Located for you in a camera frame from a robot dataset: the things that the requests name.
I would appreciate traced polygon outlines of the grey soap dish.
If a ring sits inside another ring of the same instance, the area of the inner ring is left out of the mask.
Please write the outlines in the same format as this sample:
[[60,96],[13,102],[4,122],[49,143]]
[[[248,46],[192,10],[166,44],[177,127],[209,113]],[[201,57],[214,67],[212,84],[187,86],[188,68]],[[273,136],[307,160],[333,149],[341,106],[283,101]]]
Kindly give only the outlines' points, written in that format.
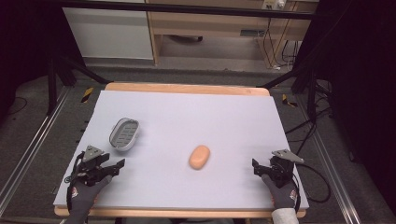
[[109,143],[117,151],[130,150],[139,135],[140,124],[135,119],[122,118],[113,127]]

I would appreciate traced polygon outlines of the white power strip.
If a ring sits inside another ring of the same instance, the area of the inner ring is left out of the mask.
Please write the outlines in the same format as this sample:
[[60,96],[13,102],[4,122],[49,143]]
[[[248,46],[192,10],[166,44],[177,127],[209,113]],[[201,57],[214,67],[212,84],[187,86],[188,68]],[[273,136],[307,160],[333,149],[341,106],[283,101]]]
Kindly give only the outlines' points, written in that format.
[[263,0],[262,9],[282,10],[286,5],[286,0]]

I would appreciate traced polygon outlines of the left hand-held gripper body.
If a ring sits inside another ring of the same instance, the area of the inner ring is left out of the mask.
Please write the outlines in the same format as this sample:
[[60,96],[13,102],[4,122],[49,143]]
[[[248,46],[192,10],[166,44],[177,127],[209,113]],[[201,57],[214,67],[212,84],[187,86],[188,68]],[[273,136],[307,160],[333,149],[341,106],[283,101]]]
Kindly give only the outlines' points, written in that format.
[[81,162],[74,171],[74,179],[90,187],[110,175],[108,168],[112,165],[102,167],[103,163],[98,162],[99,157],[103,154],[106,153],[102,149],[87,146],[86,150],[80,154]]

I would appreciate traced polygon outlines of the wooden desk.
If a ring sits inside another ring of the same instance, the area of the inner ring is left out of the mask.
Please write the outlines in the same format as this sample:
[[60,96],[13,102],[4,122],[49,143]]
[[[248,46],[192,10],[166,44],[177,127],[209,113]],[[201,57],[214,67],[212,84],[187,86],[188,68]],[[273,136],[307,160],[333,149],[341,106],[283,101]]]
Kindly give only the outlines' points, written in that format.
[[[263,0],[145,0],[149,4],[204,7],[235,7],[262,9]],[[311,12],[319,0],[286,0],[279,11]],[[252,37],[257,40],[264,63],[280,64],[281,50],[287,43],[304,39],[310,25],[308,20],[255,18],[223,15],[150,12],[148,24],[154,41],[154,51],[160,51],[159,39],[164,35]]]

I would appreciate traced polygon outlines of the yellow black floor tape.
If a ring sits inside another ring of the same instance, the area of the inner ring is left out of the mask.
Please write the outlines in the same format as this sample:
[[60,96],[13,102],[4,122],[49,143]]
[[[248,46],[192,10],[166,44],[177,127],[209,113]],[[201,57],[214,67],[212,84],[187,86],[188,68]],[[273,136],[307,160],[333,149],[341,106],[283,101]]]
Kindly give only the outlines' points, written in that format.
[[288,100],[288,97],[287,97],[286,94],[282,94],[282,104],[283,105],[289,105],[289,106],[292,106],[292,107],[298,107],[297,103],[290,102]]
[[89,87],[89,88],[87,88],[85,90],[85,92],[83,94],[83,97],[81,98],[81,102],[82,103],[87,103],[88,102],[88,99],[90,98],[90,96],[92,94],[92,91],[93,91],[93,87]]

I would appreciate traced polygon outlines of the person's right hand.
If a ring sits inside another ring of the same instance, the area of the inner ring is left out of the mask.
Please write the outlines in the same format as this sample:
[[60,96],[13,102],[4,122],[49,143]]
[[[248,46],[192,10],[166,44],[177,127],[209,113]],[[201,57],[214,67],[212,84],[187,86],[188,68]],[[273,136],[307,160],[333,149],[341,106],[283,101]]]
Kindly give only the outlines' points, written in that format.
[[295,207],[298,193],[293,183],[278,188],[269,175],[262,175],[262,181],[270,190],[275,209]]

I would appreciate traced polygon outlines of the white cabinet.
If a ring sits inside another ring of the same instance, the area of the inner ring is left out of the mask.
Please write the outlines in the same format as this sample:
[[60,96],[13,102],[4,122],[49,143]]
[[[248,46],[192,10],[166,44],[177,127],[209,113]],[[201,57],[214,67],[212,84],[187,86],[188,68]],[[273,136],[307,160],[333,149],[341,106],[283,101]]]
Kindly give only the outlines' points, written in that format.
[[85,58],[152,60],[146,12],[64,7]]

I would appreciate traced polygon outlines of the black metal stand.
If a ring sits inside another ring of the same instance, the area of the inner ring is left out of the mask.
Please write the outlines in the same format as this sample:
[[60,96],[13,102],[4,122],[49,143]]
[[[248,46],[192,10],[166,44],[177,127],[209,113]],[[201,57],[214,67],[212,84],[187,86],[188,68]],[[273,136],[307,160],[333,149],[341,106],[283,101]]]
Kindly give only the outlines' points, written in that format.
[[259,85],[259,88],[263,89],[271,89],[275,85],[280,84],[292,77],[296,77],[294,80],[291,90],[293,93],[302,93],[304,88],[308,88],[308,96],[307,96],[307,108],[306,112],[308,118],[315,123],[317,120],[317,112],[316,112],[316,91],[317,91],[317,73],[314,67],[311,66],[300,66],[297,68],[293,68],[288,73],[275,78],[272,81],[269,81],[265,84]]
[[65,86],[74,86],[77,80],[72,70],[75,69],[100,84],[111,83],[111,80],[100,77],[93,71],[89,70],[84,64],[75,62],[65,56],[49,56],[47,68],[49,89],[49,107],[47,112],[48,115],[54,112],[58,104],[56,77],[59,77]]

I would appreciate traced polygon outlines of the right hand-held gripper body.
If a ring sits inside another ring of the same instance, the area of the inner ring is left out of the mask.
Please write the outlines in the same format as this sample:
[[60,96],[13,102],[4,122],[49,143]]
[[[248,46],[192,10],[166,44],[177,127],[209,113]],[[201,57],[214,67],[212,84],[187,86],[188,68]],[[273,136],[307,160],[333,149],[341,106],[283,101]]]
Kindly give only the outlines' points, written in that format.
[[282,188],[292,180],[295,164],[303,164],[304,159],[288,149],[273,151],[272,154],[270,177],[278,188]]

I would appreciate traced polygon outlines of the person's left hand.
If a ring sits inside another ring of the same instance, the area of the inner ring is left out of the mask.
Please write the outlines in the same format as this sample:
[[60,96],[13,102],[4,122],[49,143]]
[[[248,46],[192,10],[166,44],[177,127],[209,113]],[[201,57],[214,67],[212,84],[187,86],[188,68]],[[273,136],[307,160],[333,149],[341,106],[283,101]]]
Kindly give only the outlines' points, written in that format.
[[112,176],[108,175],[100,182],[90,187],[77,182],[72,188],[71,210],[69,212],[70,217],[86,217],[94,205],[97,195],[111,181]]

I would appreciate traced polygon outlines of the metal floor rail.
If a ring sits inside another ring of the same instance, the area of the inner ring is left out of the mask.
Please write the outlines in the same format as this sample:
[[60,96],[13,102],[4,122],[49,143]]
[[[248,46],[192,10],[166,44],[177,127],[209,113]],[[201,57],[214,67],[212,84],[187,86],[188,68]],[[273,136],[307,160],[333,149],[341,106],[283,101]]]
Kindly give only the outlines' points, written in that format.
[[332,113],[329,103],[324,96],[316,96],[317,120],[313,123],[307,115],[307,97],[297,95],[296,100],[302,105],[301,111],[308,122],[309,132],[306,140],[309,145],[299,146],[300,154],[304,156],[305,165],[302,167],[307,174],[304,181],[308,201],[314,208],[329,211],[329,215],[341,217],[341,224],[361,224],[360,216],[351,201],[347,188],[337,171],[332,158],[323,141],[320,123],[324,117]]
[[60,95],[55,98],[55,105],[53,106],[51,112],[43,119],[28,147],[24,150],[16,167],[12,170],[12,173],[6,184],[0,190],[0,217],[5,213],[12,197],[14,196],[31,163],[33,162],[36,153],[45,141],[59,113],[62,111],[70,91],[70,87],[62,87]]

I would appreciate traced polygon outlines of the black horizontal frame bar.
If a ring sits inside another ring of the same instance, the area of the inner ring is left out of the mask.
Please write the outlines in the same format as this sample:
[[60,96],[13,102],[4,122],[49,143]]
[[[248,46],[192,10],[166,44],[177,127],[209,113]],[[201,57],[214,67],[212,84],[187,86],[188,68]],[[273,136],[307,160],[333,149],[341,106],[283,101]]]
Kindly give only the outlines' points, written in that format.
[[163,13],[185,13],[185,14],[205,14],[223,15],[255,18],[277,18],[294,20],[314,20],[318,14],[311,12],[293,12],[264,9],[238,9],[234,7],[204,7],[186,5],[167,4],[147,4],[147,3],[127,3],[92,0],[42,0],[45,3],[58,7],[88,8],[88,9],[109,9],[124,11],[146,11]]

